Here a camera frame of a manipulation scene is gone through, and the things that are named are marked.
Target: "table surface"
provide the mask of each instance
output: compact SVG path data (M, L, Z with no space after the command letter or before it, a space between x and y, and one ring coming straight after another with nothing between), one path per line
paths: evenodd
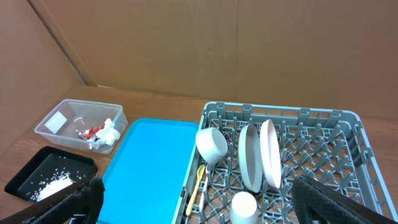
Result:
M199 123L203 107L209 101L186 96L92 86L75 86L60 101L65 98L122 105L129 124L139 118L176 119ZM4 189L11 178L44 146L55 146L59 149L91 157L98 166L98 174L104 174L121 141L109 155L54 145L41 135L34 133L34 127L41 119L36 121L15 145L0 155L0 188ZM398 150L396 150L398 121L364 116L361 119L392 201L398 207L398 175L395 171L398 168ZM29 205L31 205L30 202L5 193L4 190L0 191L0 220Z

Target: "yellow spoon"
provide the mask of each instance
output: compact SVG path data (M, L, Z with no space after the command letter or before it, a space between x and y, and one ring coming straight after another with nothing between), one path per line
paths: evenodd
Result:
M197 197L197 193L198 193L198 188L199 188L199 185L200 185L201 177L203 176L203 173L204 173L204 171L205 171L205 168L206 168L205 165L201 165L201 166L198 168L198 172L197 172L197 177L198 177L198 179L197 179L197 184L196 184L196 186L195 186L195 189L193 189L191 199L189 200L187 210L185 211L185 214L186 214L187 216L190 216L190 215L191 215L192 208L193 208L193 203L195 202L195 198Z

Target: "white cup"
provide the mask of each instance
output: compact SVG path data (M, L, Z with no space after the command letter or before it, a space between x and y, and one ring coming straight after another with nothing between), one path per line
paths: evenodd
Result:
M259 219L256 199L247 192L239 192L231 202L229 219L232 224L254 224Z
M199 130L196 144L200 155L211 165L215 165L224 158L228 150L223 134L216 128Z

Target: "blue tray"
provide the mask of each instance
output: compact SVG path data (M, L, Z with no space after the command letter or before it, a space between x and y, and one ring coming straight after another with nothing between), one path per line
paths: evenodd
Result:
M191 122L134 122L103 176L98 223L171 223L197 131Z

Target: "white bowl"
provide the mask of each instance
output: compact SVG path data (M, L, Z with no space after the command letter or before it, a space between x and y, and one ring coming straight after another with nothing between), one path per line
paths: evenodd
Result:
M232 198L229 210L229 219L232 224L257 223L258 218L257 202L251 194L239 192Z
M260 129L261 159L269 185L279 188L281 180L280 152L274 123L269 119Z
M196 144L200 155L207 163L215 165L226 155L228 146L223 134L216 128L199 130Z
M262 182L262 162L259 135L253 124L246 125L241 131L238 157L244 185L257 193Z

